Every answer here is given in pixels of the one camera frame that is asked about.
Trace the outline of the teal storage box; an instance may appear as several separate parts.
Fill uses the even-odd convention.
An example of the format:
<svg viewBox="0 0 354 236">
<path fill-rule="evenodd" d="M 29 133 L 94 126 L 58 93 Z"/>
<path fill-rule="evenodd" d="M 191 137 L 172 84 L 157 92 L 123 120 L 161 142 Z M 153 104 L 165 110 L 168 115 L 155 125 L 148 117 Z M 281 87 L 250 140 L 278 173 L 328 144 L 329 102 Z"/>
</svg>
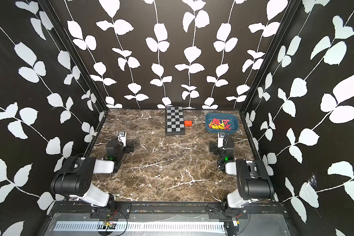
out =
<svg viewBox="0 0 354 236">
<path fill-rule="evenodd" d="M 208 127 L 209 123 L 213 118 L 216 119 L 228 119 L 232 123 L 232 129 L 231 130 L 218 130 L 218 129 L 211 129 Z M 231 115 L 231 114 L 225 114 L 225 113 L 207 113 L 206 118 L 205 118 L 205 126 L 206 126 L 206 131 L 209 133 L 218 133 L 218 132 L 225 132 L 226 134 L 234 135 L 237 133 L 239 130 L 239 121 L 236 116 Z"/>
</svg>

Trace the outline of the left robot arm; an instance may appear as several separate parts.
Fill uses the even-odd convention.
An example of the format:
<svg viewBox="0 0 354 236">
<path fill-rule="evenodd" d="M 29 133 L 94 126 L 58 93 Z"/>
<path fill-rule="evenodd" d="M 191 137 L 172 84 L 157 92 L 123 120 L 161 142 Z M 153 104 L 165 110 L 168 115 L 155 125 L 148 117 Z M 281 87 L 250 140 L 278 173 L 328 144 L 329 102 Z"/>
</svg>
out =
<svg viewBox="0 0 354 236">
<path fill-rule="evenodd" d="M 120 138 L 111 140 L 106 147 L 106 157 L 70 156 L 51 181 L 51 192 L 65 197 L 78 198 L 92 206 L 114 209 L 114 196 L 92 183 L 95 174 L 117 173 L 125 154 L 134 152 L 134 143 Z"/>
</svg>

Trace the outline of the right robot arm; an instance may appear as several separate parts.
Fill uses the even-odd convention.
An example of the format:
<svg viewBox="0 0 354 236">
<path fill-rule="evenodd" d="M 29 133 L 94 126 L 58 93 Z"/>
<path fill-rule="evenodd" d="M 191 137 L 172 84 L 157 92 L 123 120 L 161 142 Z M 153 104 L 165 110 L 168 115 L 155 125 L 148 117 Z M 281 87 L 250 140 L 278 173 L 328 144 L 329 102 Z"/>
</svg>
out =
<svg viewBox="0 0 354 236">
<path fill-rule="evenodd" d="M 236 190 L 229 193 L 224 200 L 227 208 L 243 208 L 253 202 L 273 197 L 274 188 L 262 161 L 236 159 L 232 144 L 218 146 L 211 142 L 209 152 L 218 156 L 218 169 L 235 176 L 237 180 Z"/>
</svg>

